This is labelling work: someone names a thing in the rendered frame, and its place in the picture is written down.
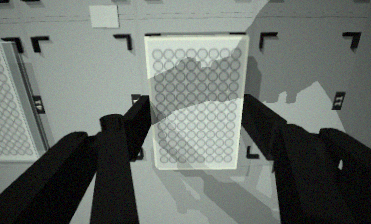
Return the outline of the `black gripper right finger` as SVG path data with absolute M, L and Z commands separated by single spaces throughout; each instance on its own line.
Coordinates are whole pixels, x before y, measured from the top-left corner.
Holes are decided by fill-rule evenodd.
M 371 224 L 369 147 L 335 128 L 309 133 L 250 94 L 241 125 L 274 161 L 281 224 Z

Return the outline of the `grey rectangular deck plate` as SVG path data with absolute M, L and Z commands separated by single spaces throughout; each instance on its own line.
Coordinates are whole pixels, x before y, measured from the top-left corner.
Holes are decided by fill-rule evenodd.
M 20 23 L 30 60 L 55 144 L 54 131 L 25 23 L 85 21 L 91 16 L 0 19 Z M 368 13 L 340 12 L 257 12 L 252 13 L 173 13 L 118 15 L 118 20 L 134 19 L 141 96 L 145 95 L 138 19 L 237 18 L 252 17 L 245 94 L 249 93 L 256 17 L 367 17 L 357 56 L 335 129 L 343 131 L 371 149 L 371 5 Z M 159 170 L 152 167 L 149 131 L 146 147 L 149 167 L 131 167 L 140 224 L 280 224 L 279 204 L 273 165 L 240 166 L 244 128 L 241 125 L 237 169 Z M 96 173 L 69 224 L 89 224 Z

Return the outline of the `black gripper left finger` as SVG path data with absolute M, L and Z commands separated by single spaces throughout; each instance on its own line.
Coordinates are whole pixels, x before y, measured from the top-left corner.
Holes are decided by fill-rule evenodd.
M 62 137 L 2 193 L 0 224 L 69 224 L 95 173 L 89 224 L 140 224 L 130 162 L 151 127 L 149 95 Z

